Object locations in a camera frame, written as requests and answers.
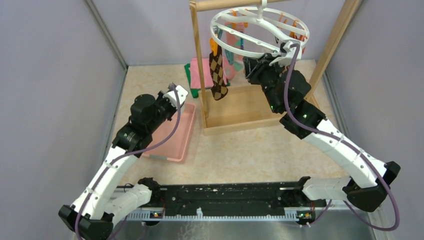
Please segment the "brown argyle sock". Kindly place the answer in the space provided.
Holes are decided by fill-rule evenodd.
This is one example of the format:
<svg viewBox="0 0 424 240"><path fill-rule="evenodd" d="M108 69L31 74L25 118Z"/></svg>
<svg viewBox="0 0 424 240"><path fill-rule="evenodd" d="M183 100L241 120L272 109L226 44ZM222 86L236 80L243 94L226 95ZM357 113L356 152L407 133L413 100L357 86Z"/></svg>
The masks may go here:
<svg viewBox="0 0 424 240"><path fill-rule="evenodd" d="M215 101L223 99L228 94L223 62L222 48L218 46L216 51L209 54L209 72L213 83L211 93Z"/></svg>

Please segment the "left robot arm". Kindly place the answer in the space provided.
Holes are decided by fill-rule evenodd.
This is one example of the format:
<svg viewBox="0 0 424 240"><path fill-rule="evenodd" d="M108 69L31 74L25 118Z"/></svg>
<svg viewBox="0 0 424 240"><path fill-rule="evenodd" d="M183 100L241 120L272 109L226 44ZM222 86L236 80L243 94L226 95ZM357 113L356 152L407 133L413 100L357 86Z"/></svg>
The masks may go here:
<svg viewBox="0 0 424 240"><path fill-rule="evenodd" d="M174 115L180 121L188 92L177 86L174 90L160 91L157 97L142 94L134 99L127 123L117 132L99 170L70 205L63 205L59 217L79 240L107 240L116 224L136 208L146 204L154 207L160 202L160 193L147 184L136 184L127 193L111 199L121 179L142 153L167 142L176 132L178 123L159 143L150 146L153 133Z"/></svg>

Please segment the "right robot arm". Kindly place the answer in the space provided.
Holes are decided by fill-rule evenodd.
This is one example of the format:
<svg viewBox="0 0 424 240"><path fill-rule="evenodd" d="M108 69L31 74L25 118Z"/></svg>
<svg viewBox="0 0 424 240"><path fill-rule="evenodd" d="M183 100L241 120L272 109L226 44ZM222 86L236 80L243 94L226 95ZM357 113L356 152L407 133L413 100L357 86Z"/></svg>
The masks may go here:
<svg viewBox="0 0 424 240"><path fill-rule="evenodd" d="M293 192L294 202L307 206L315 200L340 200L362 211L375 211L388 195L377 174L390 185L399 174L400 166L394 161L378 160L360 149L337 130L322 111L307 102L304 96L311 85L300 71L292 71L285 93L287 66L271 64L274 57L269 53L258 59L244 57L242 60L247 81L261 87L273 113L284 115L279 120L284 128L321 150L349 174L342 178L307 178Z"/></svg>

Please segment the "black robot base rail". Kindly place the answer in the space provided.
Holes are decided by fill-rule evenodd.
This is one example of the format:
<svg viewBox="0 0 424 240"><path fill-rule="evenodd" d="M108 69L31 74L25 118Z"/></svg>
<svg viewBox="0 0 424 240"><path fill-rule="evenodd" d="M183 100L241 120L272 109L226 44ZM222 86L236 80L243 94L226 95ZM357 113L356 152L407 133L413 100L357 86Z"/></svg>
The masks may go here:
<svg viewBox="0 0 424 240"><path fill-rule="evenodd" d="M159 208L166 217L282 217L288 208L326 207L326 200L310 200L299 181L160 185L151 177L138 183L152 190L142 208Z"/></svg>

